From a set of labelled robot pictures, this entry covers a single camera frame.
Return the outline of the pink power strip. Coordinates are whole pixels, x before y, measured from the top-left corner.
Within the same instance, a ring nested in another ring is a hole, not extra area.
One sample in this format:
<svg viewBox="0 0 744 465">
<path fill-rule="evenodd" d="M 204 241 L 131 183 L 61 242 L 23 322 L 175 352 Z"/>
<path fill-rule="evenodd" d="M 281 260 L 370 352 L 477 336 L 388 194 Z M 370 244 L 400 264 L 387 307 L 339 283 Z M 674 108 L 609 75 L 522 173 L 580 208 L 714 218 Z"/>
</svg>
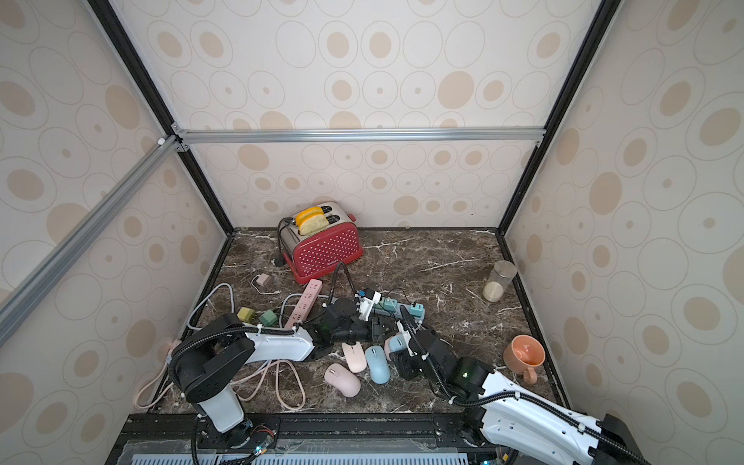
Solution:
<svg viewBox="0 0 744 465">
<path fill-rule="evenodd" d="M 323 282 L 318 279 L 311 279 L 306 285 L 300 300 L 296 304 L 292 314 L 289 316 L 285 329 L 291 329 L 294 326 L 307 320 L 316 300 L 321 296 Z"/>
</svg>

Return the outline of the yellow charger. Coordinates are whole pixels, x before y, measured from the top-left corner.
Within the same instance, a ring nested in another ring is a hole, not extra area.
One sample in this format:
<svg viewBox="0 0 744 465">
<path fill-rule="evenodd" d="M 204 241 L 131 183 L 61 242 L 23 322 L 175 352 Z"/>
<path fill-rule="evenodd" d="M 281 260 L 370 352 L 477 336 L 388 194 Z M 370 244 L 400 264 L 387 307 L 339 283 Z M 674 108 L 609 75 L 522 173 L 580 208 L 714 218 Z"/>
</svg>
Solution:
<svg viewBox="0 0 744 465">
<path fill-rule="evenodd" d="M 255 316 L 256 311 L 250 307 L 242 307 L 238 310 L 238 319 L 243 323 L 250 324 Z"/>
</svg>

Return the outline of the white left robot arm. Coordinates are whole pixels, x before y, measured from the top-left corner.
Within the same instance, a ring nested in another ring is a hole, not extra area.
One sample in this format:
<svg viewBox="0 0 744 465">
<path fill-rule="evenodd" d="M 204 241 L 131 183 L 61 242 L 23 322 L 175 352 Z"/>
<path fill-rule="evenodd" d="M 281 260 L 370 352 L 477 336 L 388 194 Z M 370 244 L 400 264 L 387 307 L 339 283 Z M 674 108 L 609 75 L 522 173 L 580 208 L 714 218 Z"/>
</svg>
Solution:
<svg viewBox="0 0 744 465">
<path fill-rule="evenodd" d="M 197 412 L 209 418 L 220 433 L 245 420 L 231 381 L 245 364 L 267 360 L 319 360 L 336 343 L 352 345 L 380 340 L 381 320 L 365 317 L 354 300 L 339 298 L 306 322 L 288 329 L 247 325 L 226 314 L 180 343 L 170 355 L 167 372 Z"/>
</svg>

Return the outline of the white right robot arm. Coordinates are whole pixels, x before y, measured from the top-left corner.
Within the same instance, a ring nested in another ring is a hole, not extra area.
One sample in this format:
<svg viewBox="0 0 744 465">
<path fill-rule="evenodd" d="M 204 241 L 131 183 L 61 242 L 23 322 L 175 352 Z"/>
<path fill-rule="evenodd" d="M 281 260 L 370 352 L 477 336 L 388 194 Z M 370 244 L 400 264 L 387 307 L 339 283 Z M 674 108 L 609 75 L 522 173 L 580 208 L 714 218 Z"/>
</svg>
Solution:
<svg viewBox="0 0 744 465">
<path fill-rule="evenodd" d="M 408 349 L 393 353 L 405 375 L 428 379 L 435 395 L 463 410 L 461 432 L 548 464 L 645 464 L 621 420 L 579 414 L 517 385 L 476 358 L 459 358 L 439 334 L 403 320 Z"/>
</svg>

